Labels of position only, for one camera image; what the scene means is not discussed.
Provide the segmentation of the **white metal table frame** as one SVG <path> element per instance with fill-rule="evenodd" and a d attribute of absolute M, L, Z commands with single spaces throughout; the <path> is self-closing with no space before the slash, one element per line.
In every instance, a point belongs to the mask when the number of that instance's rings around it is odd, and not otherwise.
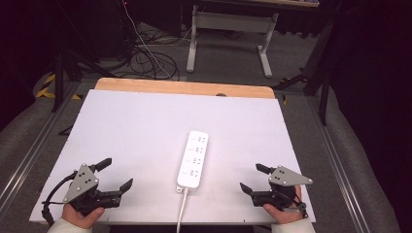
<path fill-rule="evenodd" d="M 278 9 L 292 10 L 312 10 L 319 7 L 319 0 L 241 0 L 240 4 L 252 3 L 268 4 L 270 7 Z M 267 58 L 267 49 L 277 24 L 278 13 L 273 13 L 271 17 L 237 16 L 231 14 L 203 13 L 198 11 L 198 5 L 192 7 L 191 37 L 189 45 L 189 56 L 187 72 L 194 71 L 196 57 L 196 30 L 219 29 L 233 30 L 241 32 L 264 33 L 265 40 L 257 47 L 257 54 L 262 66 L 264 76 L 268 79 L 272 77 L 272 71 Z"/>

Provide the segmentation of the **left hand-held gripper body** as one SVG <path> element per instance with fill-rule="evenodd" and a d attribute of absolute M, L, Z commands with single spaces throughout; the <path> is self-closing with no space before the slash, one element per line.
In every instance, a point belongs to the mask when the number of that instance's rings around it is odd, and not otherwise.
<path fill-rule="evenodd" d="M 82 164 L 69 185 L 63 203 L 70 204 L 84 216 L 99 207 L 104 209 L 117 208 L 122 196 L 120 191 L 102 192 L 97 189 L 98 185 L 99 179 L 95 176 L 95 172 L 92 173 L 88 165 Z"/>

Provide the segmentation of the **white board sheet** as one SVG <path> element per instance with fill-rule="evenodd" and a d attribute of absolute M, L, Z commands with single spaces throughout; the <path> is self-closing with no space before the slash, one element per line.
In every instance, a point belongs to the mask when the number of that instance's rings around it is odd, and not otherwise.
<path fill-rule="evenodd" d="M 178 171 L 190 131 L 209 135 L 200 185 L 183 195 Z M 68 187 L 62 179 L 82 164 L 111 158 L 97 173 L 102 191 L 133 180 L 120 206 L 101 218 L 107 224 L 265 224 L 240 183 L 266 190 L 256 168 L 298 171 L 280 105 L 275 99 L 92 90 L 56 160 L 41 196 L 60 217 Z"/>

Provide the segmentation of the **black metal stand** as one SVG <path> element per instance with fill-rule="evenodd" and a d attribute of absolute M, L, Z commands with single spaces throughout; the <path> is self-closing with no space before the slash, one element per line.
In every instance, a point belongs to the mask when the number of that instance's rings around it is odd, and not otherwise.
<path fill-rule="evenodd" d="M 325 66 L 325 50 L 329 41 L 330 33 L 333 29 L 334 19 L 329 19 L 326 26 L 321 32 L 316 45 L 314 46 L 306 65 L 302 68 L 301 73 L 290 80 L 280 82 L 273 86 L 274 90 L 282 90 L 298 82 L 306 80 L 307 83 L 303 88 L 306 96 L 314 96 L 319 88 L 321 91 L 321 100 L 318 110 L 318 116 L 323 125 L 326 125 L 326 105 L 329 93 L 330 77 L 329 69 Z"/>
<path fill-rule="evenodd" d="M 64 97 L 64 75 L 71 81 L 79 82 L 83 75 L 81 73 L 80 63 L 90 68 L 93 72 L 102 77 L 112 77 L 113 74 L 103 69 L 95 62 L 85 58 L 72 50 L 59 50 L 54 57 L 54 103 L 52 112 L 55 113 L 63 104 Z"/>

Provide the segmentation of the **yellow black floor tape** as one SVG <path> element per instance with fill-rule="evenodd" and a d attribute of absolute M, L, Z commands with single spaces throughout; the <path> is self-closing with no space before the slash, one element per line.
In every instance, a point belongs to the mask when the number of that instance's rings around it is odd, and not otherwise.
<path fill-rule="evenodd" d="M 49 92 L 49 88 L 51 87 L 54 79 L 55 79 L 55 74 L 51 74 L 46 78 L 40 90 L 36 94 L 37 98 L 41 98 L 41 97 L 50 98 L 50 99 L 55 98 L 55 94 L 53 92 Z"/>

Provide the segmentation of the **person's right hand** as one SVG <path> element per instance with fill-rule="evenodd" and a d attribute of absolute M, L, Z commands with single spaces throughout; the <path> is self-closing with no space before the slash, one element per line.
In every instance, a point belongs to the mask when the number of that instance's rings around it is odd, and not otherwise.
<path fill-rule="evenodd" d="M 263 208 L 267 213 L 272 216 L 279 224 L 288 224 L 295 221 L 304 219 L 304 213 L 302 212 L 283 212 L 276 209 L 270 204 L 264 204 Z"/>

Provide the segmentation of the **white power strip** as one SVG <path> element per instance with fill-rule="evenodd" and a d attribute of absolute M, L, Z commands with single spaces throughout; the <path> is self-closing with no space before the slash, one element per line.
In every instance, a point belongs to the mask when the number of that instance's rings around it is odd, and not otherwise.
<path fill-rule="evenodd" d="M 177 191 L 197 189 L 200 184 L 209 135 L 190 131 L 177 178 Z"/>

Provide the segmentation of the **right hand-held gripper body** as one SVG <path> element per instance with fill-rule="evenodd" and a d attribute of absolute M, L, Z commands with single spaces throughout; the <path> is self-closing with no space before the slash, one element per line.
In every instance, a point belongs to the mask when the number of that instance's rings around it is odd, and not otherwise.
<path fill-rule="evenodd" d="M 268 191 L 253 191 L 251 199 L 255 207 L 270 204 L 283 212 L 306 212 L 306 204 L 297 197 L 295 187 L 312 184 L 311 179 L 279 165 L 271 175 L 268 175 L 268 183 Z"/>

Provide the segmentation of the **aluminium rail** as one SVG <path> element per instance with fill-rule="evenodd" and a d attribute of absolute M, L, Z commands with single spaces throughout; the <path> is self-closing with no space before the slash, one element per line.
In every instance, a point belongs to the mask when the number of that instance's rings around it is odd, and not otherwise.
<path fill-rule="evenodd" d="M 55 112 L 48 113 L 46 121 L 42 124 L 41 129 L 36 134 L 36 137 L 30 144 L 29 149 L 23 154 L 23 158 L 19 161 L 18 166 L 13 173 L 7 177 L 5 185 L 0 188 L 0 212 L 5 212 L 15 199 L 19 189 L 24 183 L 24 180 L 28 176 L 28 173 L 34 166 L 34 163 L 50 137 L 52 129 L 58 119 L 62 116 L 64 108 L 68 105 L 69 100 L 75 94 L 79 85 L 79 83 L 67 84 L 67 89 L 64 91 L 62 103 Z"/>
<path fill-rule="evenodd" d="M 321 119 L 318 116 L 318 106 L 316 100 L 313 97 L 307 97 L 306 101 L 309 105 L 312 115 L 315 118 L 316 124 L 321 131 L 322 140 L 326 145 L 327 158 L 329 160 L 331 169 L 337 180 L 341 194 L 343 196 L 351 219 L 355 225 L 357 233 L 370 233 L 370 229 L 367 222 L 365 221 L 360 203 L 348 179 L 348 176 L 339 158 L 335 145 L 332 142 L 327 127 L 322 124 Z"/>

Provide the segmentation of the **person's left hand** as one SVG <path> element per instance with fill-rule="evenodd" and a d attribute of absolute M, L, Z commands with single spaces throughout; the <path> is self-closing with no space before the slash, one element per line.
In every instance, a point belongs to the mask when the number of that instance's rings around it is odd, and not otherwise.
<path fill-rule="evenodd" d="M 105 209 L 99 207 L 87 216 L 84 216 L 82 213 L 77 212 L 70 204 L 66 204 L 63 207 L 61 217 L 77 227 L 90 229 L 92 225 L 103 216 L 104 213 Z"/>

